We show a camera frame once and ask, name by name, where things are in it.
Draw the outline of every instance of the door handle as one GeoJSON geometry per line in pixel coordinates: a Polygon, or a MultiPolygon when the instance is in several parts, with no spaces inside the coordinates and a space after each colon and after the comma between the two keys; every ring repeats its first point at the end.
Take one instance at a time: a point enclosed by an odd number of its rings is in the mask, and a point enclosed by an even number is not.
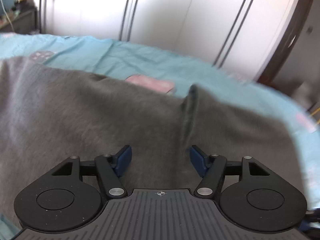
{"type": "Polygon", "coordinates": [[[295,35],[295,36],[293,37],[293,39],[290,41],[290,44],[289,44],[288,48],[291,47],[291,45],[292,45],[292,43],[294,42],[295,39],[296,39],[296,35],[295,35]]]}

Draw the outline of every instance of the light blue bedsheet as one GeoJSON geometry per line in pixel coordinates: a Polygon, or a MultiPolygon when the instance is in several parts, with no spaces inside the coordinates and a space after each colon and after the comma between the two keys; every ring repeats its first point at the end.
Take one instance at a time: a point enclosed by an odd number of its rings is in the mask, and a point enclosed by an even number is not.
{"type": "Polygon", "coordinates": [[[320,133],[310,132],[297,121],[297,114],[305,116],[304,110],[287,96],[253,82],[238,82],[199,59],[143,45],[92,37],[0,34],[0,59],[30,56],[36,51],[54,52],[44,61],[50,67],[84,70],[117,79],[144,74],[169,80],[175,83],[175,94],[179,97],[186,96],[189,87],[197,83],[221,101],[282,120],[299,152],[308,207],[320,208],[320,181],[317,180],[320,178],[320,133]]]}

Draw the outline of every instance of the crosshair marking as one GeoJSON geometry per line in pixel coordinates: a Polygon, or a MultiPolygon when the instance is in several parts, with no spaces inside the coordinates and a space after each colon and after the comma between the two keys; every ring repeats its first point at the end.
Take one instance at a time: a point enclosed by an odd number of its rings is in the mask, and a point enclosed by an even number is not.
{"type": "Polygon", "coordinates": [[[164,196],[164,195],[167,194],[167,193],[164,193],[163,191],[159,191],[159,192],[157,192],[157,193],[155,193],[155,194],[157,194],[157,195],[159,195],[160,197],[162,197],[162,196],[164,196]]]}

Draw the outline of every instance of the round pivot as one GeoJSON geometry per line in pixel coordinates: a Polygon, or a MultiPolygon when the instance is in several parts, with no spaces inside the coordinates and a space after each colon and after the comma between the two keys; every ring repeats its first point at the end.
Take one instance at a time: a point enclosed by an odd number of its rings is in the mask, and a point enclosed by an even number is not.
{"type": "Polygon", "coordinates": [[[201,188],[198,188],[197,192],[198,192],[198,194],[200,194],[202,196],[208,196],[208,195],[212,194],[212,189],[210,189],[208,187],[201,187],[201,188]]]}
{"type": "Polygon", "coordinates": [[[114,187],[111,190],[109,190],[109,194],[113,196],[120,196],[124,193],[124,190],[119,187],[114,187]]]}

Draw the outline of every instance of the ribbed plate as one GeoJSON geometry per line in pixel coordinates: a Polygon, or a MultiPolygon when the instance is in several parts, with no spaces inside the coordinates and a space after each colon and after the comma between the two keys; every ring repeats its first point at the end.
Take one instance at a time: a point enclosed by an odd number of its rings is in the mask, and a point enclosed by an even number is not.
{"type": "Polygon", "coordinates": [[[193,197],[187,189],[135,189],[110,200],[101,215],[72,232],[44,234],[25,229],[17,240],[298,240],[296,229],[276,234],[246,231],[225,219],[211,200],[193,197]]]}

